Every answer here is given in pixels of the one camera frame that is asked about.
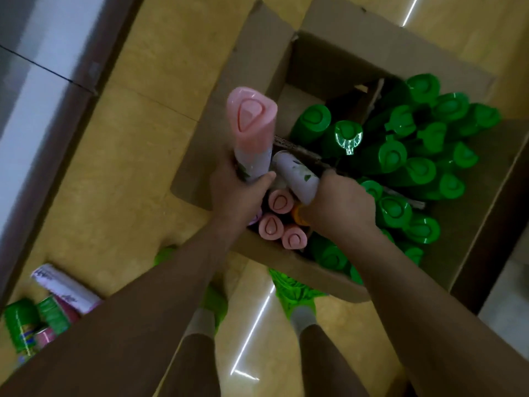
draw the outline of cardboard box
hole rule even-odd
[[[218,149],[231,140],[225,103],[237,86],[278,101],[276,133],[286,136],[303,108],[318,100],[335,99],[380,78],[419,73],[438,76],[442,93],[465,92],[472,101],[484,101],[493,84],[491,75],[347,0],[313,0],[298,32],[257,1],[209,96],[171,189],[178,198],[210,209],[208,177]],[[446,289],[457,278],[527,142],[525,127],[515,125],[508,134],[502,133],[503,127],[472,140],[481,161],[461,173],[468,188],[464,197],[428,208],[439,220],[442,235],[429,248],[422,267]],[[234,250],[343,300],[369,299],[365,288],[347,276],[251,231],[242,235]]]

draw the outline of tiled floor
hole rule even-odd
[[[145,0],[77,148],[12,300],[43,297],[28,274],[46,260],[103,296],[150,268],[158,247],[182,243],[207,213],[169,185],[207,96],[254,0]],[[311,0],[265,0],[297,27]],[[401,24],[414,0],[352,0]],[[500,77],[493,103],[526,116],[529,0],[418,0],[407,27]],[[295,336],[263,266],[231,254],[219,273],[230,298],[217,336],[226,396],[301,395]],[[318,300],[323,328],[373,396],[393,395],[402,368],[371,303]],[[0,326],[0,380],[15,362]]]

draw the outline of person's right hand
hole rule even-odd
[[[376,228],[374,199],[352,178],[327,170],[316,197],[299,210],[301,218],[322,236],[340,243],[340,236],[362,237]]]

